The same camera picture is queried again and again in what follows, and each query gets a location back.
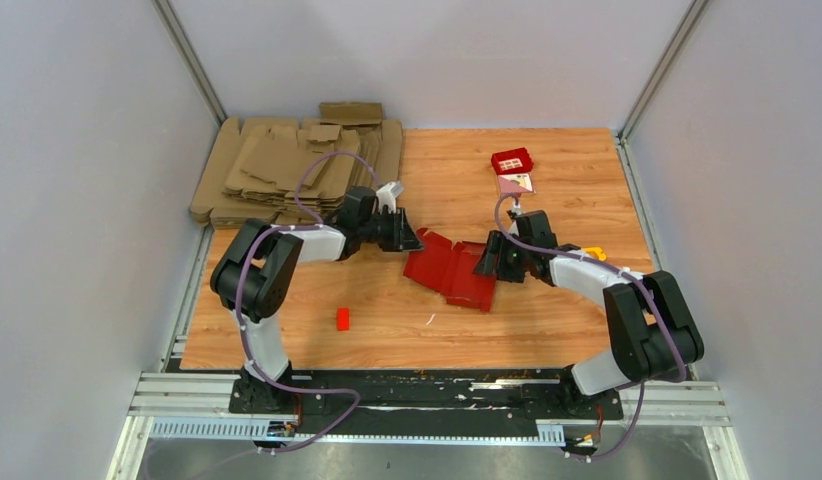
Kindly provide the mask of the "red paper box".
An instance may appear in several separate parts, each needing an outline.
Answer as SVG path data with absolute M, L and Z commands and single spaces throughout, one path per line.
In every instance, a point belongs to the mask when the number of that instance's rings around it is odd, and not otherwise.
M 416 234 L 424 249 L 408 255 L 403 275 L 439 293 L 449 305 L 490 312 L 497 280 L 474 272 L 485 245 L 453 242 L 428 228 Z

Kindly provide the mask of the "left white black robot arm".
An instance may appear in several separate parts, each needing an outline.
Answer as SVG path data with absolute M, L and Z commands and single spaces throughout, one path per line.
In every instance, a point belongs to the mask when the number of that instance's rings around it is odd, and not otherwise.
M 236 321 L 245 371 L 259 380 L 255 400 L 270 413 L 285 411 L 293 394 L 305 393 L 282 379 L 291 362 L 283 346 L 279 312 L 296 268 L 301 264 L 340 262 L 364 244 L 384 252 L 416 252 L 424 245 L 397 199 L 398 181 L 376 190 L 354 187 L 327 221 L 313 225 L 275 225 L 249 219 L 218 262 L 211 290 Z

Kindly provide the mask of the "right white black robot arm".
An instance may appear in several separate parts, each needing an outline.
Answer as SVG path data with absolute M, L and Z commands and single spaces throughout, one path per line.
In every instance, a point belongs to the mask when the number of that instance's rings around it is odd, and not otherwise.
M 507 231 L 489 232 L 474 271 L 521 283 L 532 276 L 576 293 L 604 310 L 610 346 L 568 366 L 558 403 L 583 417 L 598 394 L 648 380 L 682 381 L 705 353 L 702 336 L 676 278 L 616 267 L 574 244 L 561 244 L 545 212 L 512 214 Z

